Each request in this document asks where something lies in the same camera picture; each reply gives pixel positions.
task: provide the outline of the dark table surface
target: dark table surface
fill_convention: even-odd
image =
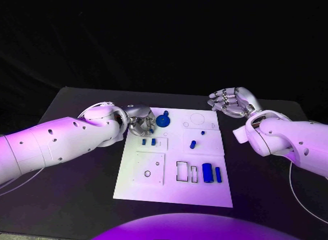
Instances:
[[[75,117],[103,101],[116,106],[144,104],[157,108],[209,110],[206,96],[126,92],[64,87],[39,123]],[[304,121],[291,101],[260,100],[264,109]],[[216,113],[222,136],[232,208],[113,199],[124,141],[98,147],[74,160],[45,168],[16,190],[0,197],[0,231],[65,239],[88,239],[121,223],[166,213],[202,213],[258,223],[300,239],[328,239],[328,224],[297,204],[287,181],[288,161],[258,156],[248,143],[238,144],[232,130],[245,119]],[[21,183],[32,173],[15,182]],[[328,182],[291,168],[291,185],[307,209],[328,221]]]

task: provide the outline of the white board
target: white board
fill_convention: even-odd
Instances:
[[[150,137],[127,133],[113,198],[231,208],[215,112],[155,107],[150,110],[155,116],[166,110],[170,123],[167,127],[156,126]],[[188,181],[176,181],[176,162],[186,162]],[[212,166],[212,183],[202,181],[203,163]],[[196,167],[196,183],[190,182],[190,166]],[[215,167],[219,167],[221,183],[215,181]]]

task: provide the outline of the rectangular cutout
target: rectangular cutout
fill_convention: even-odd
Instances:
[[[176,162],[176,181],[186,182],[186,162],[178,161]]]
[[[190,182],[196,183],[196,167],[190,166]]]

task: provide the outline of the robotic arm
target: robotic arm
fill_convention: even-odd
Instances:
[[[0,137],[0,185],[120,141],[127,125],[132,134],[150,135],[153,118],[146,106],[119,108],[100,102],[77,118],[64,117]]]
[[[328,178],[328,125],[291,121],[283,114],[262,110],[242,87],[225,88],[209,98],[212,111],[247,118],[244,126],[232,131],[238,143],[248,141],[261,156],[283,156],[297,167]]]

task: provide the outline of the screw hole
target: screw hole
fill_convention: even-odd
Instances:
[[[304,150],[303,150],[303,155],[306,156],[308,154],[308,149],[306,148]]]

